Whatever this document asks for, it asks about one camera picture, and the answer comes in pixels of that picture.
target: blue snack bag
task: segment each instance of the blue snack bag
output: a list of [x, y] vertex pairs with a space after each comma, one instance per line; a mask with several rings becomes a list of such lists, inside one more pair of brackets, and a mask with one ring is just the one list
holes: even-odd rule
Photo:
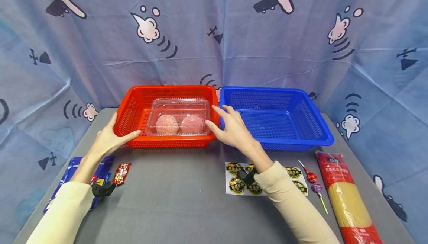
[[[83, 157], [73, 157], [72, 159], [70, 159], [70, 162], [68, 163], [67, 169], [65, 170], [65, 172], [61, 178], [61, 181], [59, 181], [58, 187], [56, 188], [53, 195], [51, 196], [51, 199], [49, 199], [46, 207], [43, 209], [43, 213], [46, 213], [49, 206], [52, 204], [52, 202], [55, 198], [55, 195], [58, 192], [61, 185], [70, 181], [71, 177], [76, 172], [82, 158]], [[114, 156], [107, 156], [107, 157], [104, 157], [104, 159], [102, 159], [102, 161], [98, 165], [98, 168], [95, 171], [95, 175], [94, 175], [94, 179], [95, 179], [95, 182], [97, 184], [104, 185], [106, 182], [108, 182], [108, 179], [110, 178], [110, 175], [111, 175], [109, 173], [109, 171], [110, 171], [110, 168], [113, 164], [113, 160], [114, 160]], [[100, 200], [100, 198], [95, 198], [93, 200], [90, 210], [93, 210], [96, 207], [99, 200]]]

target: red lollipop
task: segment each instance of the red lollipop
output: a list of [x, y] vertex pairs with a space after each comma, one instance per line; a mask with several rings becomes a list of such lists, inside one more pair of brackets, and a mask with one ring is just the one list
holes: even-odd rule
[[310, 182], [311, 184], [315, 184], [318, 180], [318, 176], [316, 176], [315, 173], [311, 173], [306, 167], [305, 165], [303, 165], [303, 163], [298, 160], [300, 165], [302, 165], [303, 169], [306, 171], [306, 179], [308, 180], [308, 182]]

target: purple lollipop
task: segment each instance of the purple lollipop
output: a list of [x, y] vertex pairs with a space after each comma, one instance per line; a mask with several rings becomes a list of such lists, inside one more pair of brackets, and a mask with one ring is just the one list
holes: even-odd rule
[[311, 189], [315, 193], [320, 193], [322, 190], [322, 186], [320, 184], [313, 184], [313, 185], [311, 185]]
[[312, 189], [312, 191], [314, 191], [315, 193], [318, 194], [318, 196], [321, 200], [322, 206], [324, 207], [325, 212], [328, 214], [327, 208], [324, 204], [324, 200], [322, 199], [322, 196], [321, 196], [322, 186], [320, 184], [313, 184], [313, 185], [311, 185], [311, 189]]

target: human hand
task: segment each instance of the human hand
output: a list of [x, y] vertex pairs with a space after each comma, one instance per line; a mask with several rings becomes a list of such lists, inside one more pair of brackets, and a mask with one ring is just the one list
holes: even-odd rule
[[223, 118], [225, 124], [224, 131], [222, 131], [213, 122], [205, 121], [206, 126], [214, 132], [217, 139], [226, 145], [236, 147], [242, 153], [245, 153], [245, 149], [257, 142], [248, 131], [238, 111], [235, 111], [231, 106], [222, 106], [227, 112], [217, 106], [212, 106], [212, 108]]
[[126, 142], [135, 139], [141, 133], [140, 130], [137, 130], [125, 136], [117, 136], [113, 132], [113, 127], [116, 123], [116, 119], [117, 113], [113, 115], [107, 126], [105, 126], [104, 129], [98, 132], [93, 145], [88, 151], [88, 154], [99, 156], [102, 158], [113, 153], [114, 151], [116, 151], [116, 149], [124, 145]]

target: blue curtain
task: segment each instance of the blue curtain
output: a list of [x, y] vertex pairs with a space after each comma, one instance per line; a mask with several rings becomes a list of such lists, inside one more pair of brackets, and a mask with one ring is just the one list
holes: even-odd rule
[[0, 242], [138, 84], [290, 87], [427, 243], [427, 0], [0, 0]]

